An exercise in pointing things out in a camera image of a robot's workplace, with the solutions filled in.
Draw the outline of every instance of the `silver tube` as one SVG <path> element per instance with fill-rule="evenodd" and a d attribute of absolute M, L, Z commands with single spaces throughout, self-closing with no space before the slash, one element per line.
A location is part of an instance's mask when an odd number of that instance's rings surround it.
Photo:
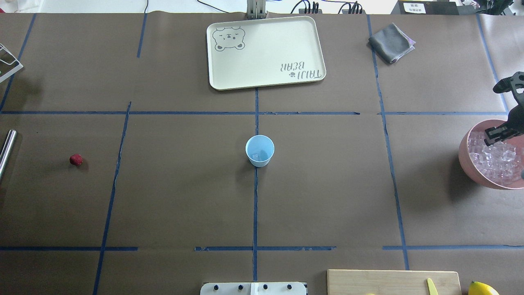
<path fill-rule="evenodd" d="M 0 154 L 0 181 L 2 181 L 5 166 L 7 165 L 7 160 L 9 160 L 9 155 L 11 155 L 11 150 L 13 149 L 13 145 L 15 144 L 15 139 L 16 130 L 9 130 L 5 139 L 4 147 L 2 148 L 2 153 Z"/>

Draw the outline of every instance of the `red berry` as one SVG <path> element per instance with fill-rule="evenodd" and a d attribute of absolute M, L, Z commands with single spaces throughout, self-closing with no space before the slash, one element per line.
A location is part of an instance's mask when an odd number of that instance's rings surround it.
<path fill-rule="evenodd" d="M 71 157 L 69 157 L 69 163 L 71 163 L 71 164 L 73 164 L 75 166 L 80 166 L 80 164 L 82 164 L 82 162 L 84 162 L 84 160 L 82 159 L 82 156 L 79 155 L 79 154 L 74 154 Z"/>

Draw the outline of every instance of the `gray cloth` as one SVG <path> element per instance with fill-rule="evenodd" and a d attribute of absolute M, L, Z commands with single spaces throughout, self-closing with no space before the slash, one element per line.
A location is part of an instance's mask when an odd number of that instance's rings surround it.
<path fill-rule="evenodd" d="M 387 26 L 369 38 L 377 53 L 390 64 L 412 51 L 415 41 L 411 40 L 395 24 Z"/>

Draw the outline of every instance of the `bear drawing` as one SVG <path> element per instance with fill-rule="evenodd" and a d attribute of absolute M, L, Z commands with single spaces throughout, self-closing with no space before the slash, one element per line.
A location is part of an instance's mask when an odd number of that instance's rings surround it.
<path fill-rule="evenodd" d="M 215 49 L 223 51 L 225 48 L 244 49 L 244 36 L 246 32 L 240 27 L 216 29 L 213 32 L 215 39 Z"/>

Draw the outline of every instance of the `yellow fruit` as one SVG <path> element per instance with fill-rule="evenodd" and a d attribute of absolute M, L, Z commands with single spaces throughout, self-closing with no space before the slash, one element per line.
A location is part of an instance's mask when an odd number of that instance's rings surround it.
<path fill-rule="evenodd" d="M 490 285 L 472 281 L 467 295 L 499 295 L 499 293 Z"/>

